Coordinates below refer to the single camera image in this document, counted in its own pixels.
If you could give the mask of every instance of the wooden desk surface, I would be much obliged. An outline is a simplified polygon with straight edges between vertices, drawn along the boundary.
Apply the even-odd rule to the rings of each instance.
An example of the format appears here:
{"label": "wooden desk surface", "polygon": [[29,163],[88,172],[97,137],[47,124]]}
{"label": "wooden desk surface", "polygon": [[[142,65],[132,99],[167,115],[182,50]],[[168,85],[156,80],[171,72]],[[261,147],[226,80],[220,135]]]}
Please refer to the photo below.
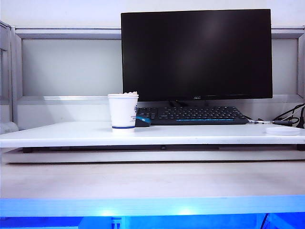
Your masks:
{"label": "wooden desk surface", "polygon": [[3,216],[305,211],[304,161],[7,164],[1,169]]}

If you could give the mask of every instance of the frosted glass panel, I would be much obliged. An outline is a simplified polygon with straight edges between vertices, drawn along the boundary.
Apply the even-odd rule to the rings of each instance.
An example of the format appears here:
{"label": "frosted glass panel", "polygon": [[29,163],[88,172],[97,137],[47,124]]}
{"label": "frosted glass panel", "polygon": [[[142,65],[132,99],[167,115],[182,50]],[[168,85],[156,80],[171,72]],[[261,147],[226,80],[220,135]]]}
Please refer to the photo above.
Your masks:
{"label": "frosted glass panel", "polygon": [[[272,49],[274,94],[296,94],[297,39],[273,39]],[[23,96],[122,92],[121,40],[24,39],[22,78]]]}
{"label": "frosted glass panel", "polygon": [[273,94],[297,94],[297,57],[297,39],[272,39]]}
{"label": "frosted glass panel", "polygon": [[121,40],[22,41],[23,96],[122,92]]}

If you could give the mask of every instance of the blue light strip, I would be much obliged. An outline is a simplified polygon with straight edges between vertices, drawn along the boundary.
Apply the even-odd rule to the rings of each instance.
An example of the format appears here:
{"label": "blue light strip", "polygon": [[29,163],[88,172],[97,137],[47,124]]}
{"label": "blue light strip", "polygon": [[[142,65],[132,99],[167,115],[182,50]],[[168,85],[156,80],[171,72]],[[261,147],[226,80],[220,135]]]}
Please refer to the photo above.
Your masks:
{"label": "blue light strip", "polygon": [[284,213],[305,212],[305,195],[134,199],[14,198],[0,199],[0,207],[0,217],[115,217]]}
{"label": "blue light strip", "polygon": [[182,121],[197,121],[197,122],[210,122],[210,121],[234,121],[233,119],[176,119],[177,122]]}

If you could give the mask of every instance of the monitor screen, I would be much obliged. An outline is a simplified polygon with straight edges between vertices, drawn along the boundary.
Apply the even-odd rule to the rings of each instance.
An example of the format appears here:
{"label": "monitor screen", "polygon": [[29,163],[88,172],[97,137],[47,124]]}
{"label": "monitor screen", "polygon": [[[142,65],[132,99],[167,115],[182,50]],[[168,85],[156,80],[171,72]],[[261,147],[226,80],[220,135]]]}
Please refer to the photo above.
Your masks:
{"label": "monitor screen", "polygon": [[272,97],[270,10],[122,13],[124,92],[139,101]]}

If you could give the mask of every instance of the blue stripe on cup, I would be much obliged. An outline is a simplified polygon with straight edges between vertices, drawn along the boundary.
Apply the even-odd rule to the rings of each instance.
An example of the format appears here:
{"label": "blue stripe on cup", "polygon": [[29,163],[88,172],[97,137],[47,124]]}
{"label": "blue stripe on cup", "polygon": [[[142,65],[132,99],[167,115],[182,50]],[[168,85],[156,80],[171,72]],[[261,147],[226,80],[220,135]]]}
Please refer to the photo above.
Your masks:
{"label": "blue stripe on cup", "polygon": [[131,129],[131,128],[135,128],[135,126],[112,126],[113,129]]}

